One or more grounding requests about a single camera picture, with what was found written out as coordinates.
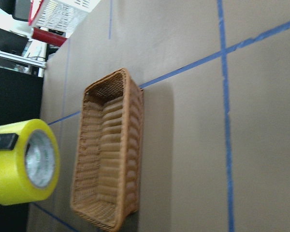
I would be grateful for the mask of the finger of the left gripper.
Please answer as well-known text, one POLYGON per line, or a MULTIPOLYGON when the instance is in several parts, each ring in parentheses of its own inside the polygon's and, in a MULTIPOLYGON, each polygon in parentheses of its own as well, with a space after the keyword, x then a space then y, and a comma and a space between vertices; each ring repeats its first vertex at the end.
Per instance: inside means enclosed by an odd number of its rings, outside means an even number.
POLYGON ((13 150, 18 137, 16 133, 0 133, 0 150, 13 150))

